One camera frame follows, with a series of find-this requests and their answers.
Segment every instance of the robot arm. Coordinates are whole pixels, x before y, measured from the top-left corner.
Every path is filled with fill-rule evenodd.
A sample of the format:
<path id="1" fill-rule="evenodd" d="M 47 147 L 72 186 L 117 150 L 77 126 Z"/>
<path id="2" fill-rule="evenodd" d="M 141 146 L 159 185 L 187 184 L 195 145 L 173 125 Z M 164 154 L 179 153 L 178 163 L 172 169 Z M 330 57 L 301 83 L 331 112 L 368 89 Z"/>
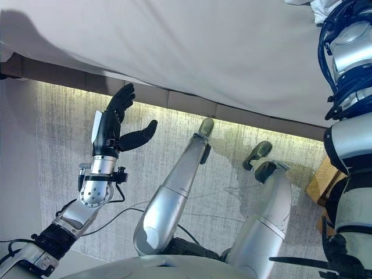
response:
<path id="1" fill-rule="evenodd" d="M 327 237 L 325 224 L 323 228 L 323 248 L 329 263 L 276 260 L 338 272 L 320 272 L 322 278 L 372 278 L 371 34 L 372 2 L 368 0 L 343 1 L 324 21 L 320 32 L 319 65 L 333 91 L 328 98 L 333 106 L 325 119 L 340 120 L 325 131 L 324 147 L 331 163 L 348 177 L 343 181 L 332 221 L 336 235 Z M 326 53 L 332 56 L 332 71 Z"/>
<path id="2" fill-rule="evenodd" d="M 0 278 L 50 276 L 59 260 L 95 220 L 100 208 L 114 202 L 111 201 L 113 183 L 120 190 L 119 184 L 127 178 L 123 167 L 114 171 L 119 152 L 147 143 L 157 125 L 156 120 L 152 120 L 147 128 L 120 137 L 120 124 L 125 110 L 133 104 L 133 92 L 133 85 L 126 85 L 103 113 L 96 112 L 92 129 L 93 163 L 80 166 L 77 199 L 66 206 L 34 241 L 0 265 Z M 88 167 L 91 172 L 85 176 Z"/>

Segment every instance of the black clamp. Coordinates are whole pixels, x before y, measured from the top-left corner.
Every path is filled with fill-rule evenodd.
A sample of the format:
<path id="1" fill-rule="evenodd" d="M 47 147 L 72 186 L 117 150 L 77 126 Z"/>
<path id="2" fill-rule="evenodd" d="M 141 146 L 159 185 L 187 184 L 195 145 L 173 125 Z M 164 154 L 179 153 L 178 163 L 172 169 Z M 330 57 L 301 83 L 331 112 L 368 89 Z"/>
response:
<path id="1" fill-rule="evenodd" d="M 127 182 L 128 174 L 125 173 L 125 167 L 119 167 L 118 171 L 114 171 L 112 176 L 85 176 L 85 181 L 107 181 L 107 182 L 115 182 L 117 184 L 121 184 L 123 182 Z"/>

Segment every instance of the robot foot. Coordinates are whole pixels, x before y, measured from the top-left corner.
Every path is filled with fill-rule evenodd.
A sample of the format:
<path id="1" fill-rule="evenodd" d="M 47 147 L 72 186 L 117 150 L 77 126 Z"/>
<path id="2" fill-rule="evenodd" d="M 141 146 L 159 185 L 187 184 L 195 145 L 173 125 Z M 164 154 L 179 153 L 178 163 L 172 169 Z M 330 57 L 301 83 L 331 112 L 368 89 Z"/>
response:
<path id="1" fill-rule="evenodd" d="M 246 170 L 252 170 L 253 166 L 250 164 L 251 160 L 259 160 L 260 158 L 266 157 L 270 153 L 272 147 L 273 145 L 268 141 L 262 141 L 257 144 L 251 154 L 244 160 L 243 167 Z"/>

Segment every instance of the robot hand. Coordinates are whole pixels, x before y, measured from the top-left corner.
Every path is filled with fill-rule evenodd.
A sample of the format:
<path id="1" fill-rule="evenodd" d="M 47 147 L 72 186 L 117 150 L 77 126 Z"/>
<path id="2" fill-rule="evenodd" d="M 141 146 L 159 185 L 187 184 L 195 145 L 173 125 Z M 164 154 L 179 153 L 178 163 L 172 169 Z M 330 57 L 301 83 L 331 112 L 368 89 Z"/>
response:
<path id="1" fill-rule="evenodd" d="M 96 112 L 92 131 L 93 156 L 119 157 L 120 151 L 128 151 L 146 144 L 154 135 L 156 120 L 141 131 L 131 132 L 120 136 L 120 124 L 124 120 L 125 111 L 133 104 L 133 84 L 124 86 L 111 99 L 107 109 Z"/>
<path id="2" fill-rule="evenodd" d="M 146 144 L 157 126 L 157 121 L 152 120 L 147 128 L 120 137 L 120 124 L 126 109 L 133 104 L 133 92 L 132 84 L 124 86 L 103 113 L 96 112 L 92 129 L 93 163 L 80 166 L 77 199 L 67 204 L 34 241 L 4 258 L 0 265 L 0 278 L 49 276 L 95 220 L 99 209 L 109 202 L 116 202 L 111 201 L 112 183 L 123 197 L 118 184 L 126 181 L 127 174 L 123 167 L 114 171 L 119 152 Z M 85 169 L 91 169 L 88 176 L 85 176 Z"/>

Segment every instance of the white robot part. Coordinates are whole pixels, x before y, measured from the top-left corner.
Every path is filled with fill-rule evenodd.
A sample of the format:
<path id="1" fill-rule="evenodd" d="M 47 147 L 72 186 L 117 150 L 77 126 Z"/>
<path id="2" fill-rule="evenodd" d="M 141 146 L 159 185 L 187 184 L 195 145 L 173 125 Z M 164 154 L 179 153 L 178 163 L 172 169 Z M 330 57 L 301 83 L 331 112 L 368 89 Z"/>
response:
<path id="1" fill-rule="evenodd" d="M 254 279 L 229 264 L 205 257 L 150 255 L 105 264 L 63 279 Z"/>
<path id="2" fill-rule="evenodd" d="M 92 144 L 93 144 L 93 142 L 95 141 L 95 139 L 97 137 L 99 123 L 101 122 L 101 118 L 102 118 L 102 112 L 100 112 L 99 110 L 96 110 L 95 115 L 94 115 L 92 137 L 91 137 Z"/>

